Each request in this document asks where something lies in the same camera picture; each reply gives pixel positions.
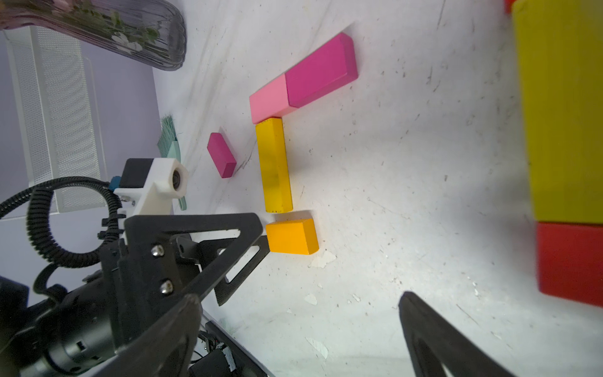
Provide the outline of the orange block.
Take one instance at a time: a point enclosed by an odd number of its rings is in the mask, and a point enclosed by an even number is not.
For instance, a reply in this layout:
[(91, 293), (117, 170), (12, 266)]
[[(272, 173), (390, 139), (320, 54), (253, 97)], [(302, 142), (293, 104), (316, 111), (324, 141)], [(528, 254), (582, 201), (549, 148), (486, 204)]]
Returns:
[(273, 253), (311, 255), (319, 251), (314, 220), (277, 221), (266, 226), (269, 249)]

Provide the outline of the lower white mesh shelf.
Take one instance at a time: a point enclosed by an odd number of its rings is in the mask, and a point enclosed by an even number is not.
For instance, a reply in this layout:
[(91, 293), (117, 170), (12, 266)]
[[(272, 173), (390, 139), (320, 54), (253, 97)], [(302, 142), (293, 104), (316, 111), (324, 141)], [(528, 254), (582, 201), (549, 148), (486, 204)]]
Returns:
[(90, 61), (80, 42), (46, 28), (4, 31), (29, 185), (106, 180)]

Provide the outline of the red block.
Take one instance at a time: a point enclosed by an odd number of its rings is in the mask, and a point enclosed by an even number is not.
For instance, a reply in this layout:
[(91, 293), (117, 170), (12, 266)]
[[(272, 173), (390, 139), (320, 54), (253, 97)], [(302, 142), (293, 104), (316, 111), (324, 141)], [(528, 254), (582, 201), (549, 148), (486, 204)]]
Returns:
[(539, 222), (536, 275), (543, 294), (602, 306), (602, 227)]
[(515, 2), (516, 0), (503, 0), (505, 14), (511, 14), (512, 7)]

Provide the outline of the dark glass vase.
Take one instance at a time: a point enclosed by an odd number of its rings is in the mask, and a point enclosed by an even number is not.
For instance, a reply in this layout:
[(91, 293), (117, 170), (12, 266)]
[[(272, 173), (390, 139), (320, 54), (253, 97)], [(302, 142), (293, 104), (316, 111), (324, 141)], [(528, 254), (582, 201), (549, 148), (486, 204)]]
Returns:
[(168, 1), (2, 1), (1, 29), (48, 28), (164, 71), (182, 67), (185, 19)]

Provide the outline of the light pink block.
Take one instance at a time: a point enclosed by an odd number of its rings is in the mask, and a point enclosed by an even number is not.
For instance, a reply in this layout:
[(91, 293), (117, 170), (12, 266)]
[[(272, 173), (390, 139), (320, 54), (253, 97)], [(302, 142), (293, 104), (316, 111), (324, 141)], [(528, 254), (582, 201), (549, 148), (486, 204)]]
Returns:
[(284, 74), (251, 94), (249, 102), (253, 124), (259, 124), (270, 118), (282, 118), (297, 109), (290, 103)]

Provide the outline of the yellow large block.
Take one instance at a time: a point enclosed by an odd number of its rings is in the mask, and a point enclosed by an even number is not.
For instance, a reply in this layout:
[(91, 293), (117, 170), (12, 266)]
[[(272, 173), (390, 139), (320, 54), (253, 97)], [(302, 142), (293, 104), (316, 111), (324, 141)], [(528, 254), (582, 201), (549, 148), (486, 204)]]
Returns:
[(275, 214), (293, 211), (282, 119), (269, 118), (259, 123), (256, 136), (265, 210)]

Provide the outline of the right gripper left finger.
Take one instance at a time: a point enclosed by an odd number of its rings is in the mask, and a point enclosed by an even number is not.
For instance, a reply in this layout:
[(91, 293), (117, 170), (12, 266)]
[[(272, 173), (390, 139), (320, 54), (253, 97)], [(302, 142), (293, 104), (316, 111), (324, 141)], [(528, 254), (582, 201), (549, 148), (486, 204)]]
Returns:
[(184, 298), (97, 376), (187, 376), (202, 311), (197, 295)]

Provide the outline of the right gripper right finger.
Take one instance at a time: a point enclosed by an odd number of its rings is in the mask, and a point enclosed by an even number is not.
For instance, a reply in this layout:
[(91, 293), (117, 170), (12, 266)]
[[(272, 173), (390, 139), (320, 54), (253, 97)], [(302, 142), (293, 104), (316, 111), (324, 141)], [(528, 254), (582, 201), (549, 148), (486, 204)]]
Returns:
[(417, 376), (511, 376), (414, 292), (399, 301), (403, 328)]

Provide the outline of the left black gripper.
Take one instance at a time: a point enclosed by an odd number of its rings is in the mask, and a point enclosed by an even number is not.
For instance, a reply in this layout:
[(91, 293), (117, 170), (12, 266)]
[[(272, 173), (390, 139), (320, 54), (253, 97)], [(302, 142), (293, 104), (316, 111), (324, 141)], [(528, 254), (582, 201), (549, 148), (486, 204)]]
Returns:
[(270, 253), (254, 213), (137, 215), (127, 243), (100, 250), (100, 272), (68, 292), (36, 278), (46, 301), (32, 309), (29, 376), (187, 376), (200, 314), (197, 298), (223, 306)]

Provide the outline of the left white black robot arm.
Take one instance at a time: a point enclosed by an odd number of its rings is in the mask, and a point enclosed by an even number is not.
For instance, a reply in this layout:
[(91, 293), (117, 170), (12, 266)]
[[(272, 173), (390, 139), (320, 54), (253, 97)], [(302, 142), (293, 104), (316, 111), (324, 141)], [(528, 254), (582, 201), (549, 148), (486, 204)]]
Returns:
[[(109, 215), (99, 248), (75, 254), (50, 231), (58, 189), (80, 186), (103, 196)], [(31, 289), (1, 281), (1, 374), (187, 376), (201, 325), (201, 303), (224, 281), (263, 227), (253, 213), (121, 213), (108, 183), (56, 178), (1, 205), (3, 215), (28, 205), (32, 246), (47, 261)]]

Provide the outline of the magenta block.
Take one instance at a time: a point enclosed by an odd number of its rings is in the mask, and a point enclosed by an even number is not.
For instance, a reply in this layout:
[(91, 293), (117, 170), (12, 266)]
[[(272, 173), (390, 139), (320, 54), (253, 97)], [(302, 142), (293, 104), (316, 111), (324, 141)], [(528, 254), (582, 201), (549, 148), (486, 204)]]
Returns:
[(285, 73), (289, 104), (304, 107), (358, 77), (353, 39), (339, 33)]
[(231, 178), (234, 175), (237, 161), (222, 134), (212, 133), (210, 135), (207, 151), (221, 178)]

